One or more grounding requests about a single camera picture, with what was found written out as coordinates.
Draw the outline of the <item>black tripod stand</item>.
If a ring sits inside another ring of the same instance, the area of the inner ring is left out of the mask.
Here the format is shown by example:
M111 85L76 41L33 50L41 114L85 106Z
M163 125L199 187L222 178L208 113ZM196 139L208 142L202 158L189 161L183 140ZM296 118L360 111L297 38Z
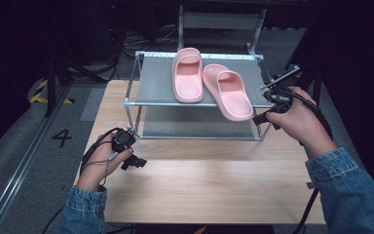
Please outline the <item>black tripod stand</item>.
M77 62L60 56L51 57L47 65L47 74L45 76L47 79L48 94L46 117L49 117L56 108L56 80L58 80L62 86L67 87L71 86L74 82L72 72L68 70L69 67L74 68L84 76L96 81L96 83L107 83L107 80L99 77Z

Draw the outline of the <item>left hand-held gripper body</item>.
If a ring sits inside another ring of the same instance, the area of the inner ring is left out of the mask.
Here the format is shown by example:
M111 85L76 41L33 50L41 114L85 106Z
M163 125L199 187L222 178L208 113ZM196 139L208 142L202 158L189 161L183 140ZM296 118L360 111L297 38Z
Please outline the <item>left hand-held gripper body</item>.
M134 143L135 137L131 131L118 129L117 133L112 138L112 149L114 152L121 153L131 148Z

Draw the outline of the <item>metal shoe rack grey shelves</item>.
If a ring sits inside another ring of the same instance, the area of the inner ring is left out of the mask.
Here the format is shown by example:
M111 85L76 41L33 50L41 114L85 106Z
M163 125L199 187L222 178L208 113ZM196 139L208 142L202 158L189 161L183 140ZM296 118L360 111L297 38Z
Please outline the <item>metal shoe rack grey shelves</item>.
M175 99L171 64L174 53L138 52L125 95L128 128L139 138L262 140L271 129L267 123L226 119L216 101L204 90L198 103ZM203 54L203 64L222 64L239 73L256 114L271 107L263 97L263 79L270 74L261 55Z

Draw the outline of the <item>person's right hand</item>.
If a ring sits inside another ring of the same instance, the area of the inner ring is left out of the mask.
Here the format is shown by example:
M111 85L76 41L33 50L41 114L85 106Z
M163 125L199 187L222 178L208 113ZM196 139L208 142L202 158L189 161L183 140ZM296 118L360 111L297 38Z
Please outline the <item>person's right hand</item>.
M338 148L316 115L300 99L294 98L287 112L268 112L266 117L298 140L313 158Z

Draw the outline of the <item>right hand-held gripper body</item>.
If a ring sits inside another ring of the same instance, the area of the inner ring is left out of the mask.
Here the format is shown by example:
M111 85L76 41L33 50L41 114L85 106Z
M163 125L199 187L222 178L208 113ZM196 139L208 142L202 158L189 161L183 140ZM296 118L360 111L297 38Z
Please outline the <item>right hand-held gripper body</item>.
M301 68L295 66L283 75L274 75L267 83L261 86L260 90L263 91L263 98L274 105L271 108L272 112L285 113L290 108L292 94L285 85L285 81L300 72Z

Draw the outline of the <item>grey metal frame stand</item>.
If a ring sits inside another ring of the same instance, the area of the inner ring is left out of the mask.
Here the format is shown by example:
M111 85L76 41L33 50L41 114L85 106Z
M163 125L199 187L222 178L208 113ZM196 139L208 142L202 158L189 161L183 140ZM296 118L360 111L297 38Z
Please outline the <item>grey metal frame stand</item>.
M251 30L252 39L245 46L247 52L254 55L266 13L266 9L262 9L257 14L197 13L188 12L183 5L180 5L177 21L177 50L184 48L185 28Z

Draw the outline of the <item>aluminium floor rail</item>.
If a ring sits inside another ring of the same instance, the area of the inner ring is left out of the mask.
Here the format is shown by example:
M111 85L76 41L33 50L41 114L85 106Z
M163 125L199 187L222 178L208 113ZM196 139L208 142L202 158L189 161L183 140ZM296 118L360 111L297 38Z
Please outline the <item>aluminium floor rail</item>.
M55 95L56 104L48 117L45 117L44 105L33 104L0 139L0 224L69 91L61 88Z

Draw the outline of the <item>person's left hand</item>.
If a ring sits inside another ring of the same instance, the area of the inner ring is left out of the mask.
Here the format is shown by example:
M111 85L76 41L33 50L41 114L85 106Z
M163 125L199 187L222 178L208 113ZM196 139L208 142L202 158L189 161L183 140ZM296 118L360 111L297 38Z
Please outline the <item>person's left hand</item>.
M109 134L108 136L100 137L99 146L89 158L76 182L78 188L97 191L101 182L132 155L132 150L127 149L116 155L112 160L109 160L109 157L114 153L112 150L113 136L114 134Z

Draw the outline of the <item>pink foam slipper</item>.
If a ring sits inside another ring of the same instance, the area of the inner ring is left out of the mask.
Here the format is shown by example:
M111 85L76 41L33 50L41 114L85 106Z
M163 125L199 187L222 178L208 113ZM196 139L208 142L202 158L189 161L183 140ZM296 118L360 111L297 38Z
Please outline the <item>pink foam slipper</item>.
M203 60L199 50L184 48L177 52L171 65L172 87L175 98L183 103L195 103L204 96Z
M202 78L225 118L247 121L254 116L243 78L237 72L221 64L209 64L203 69Z

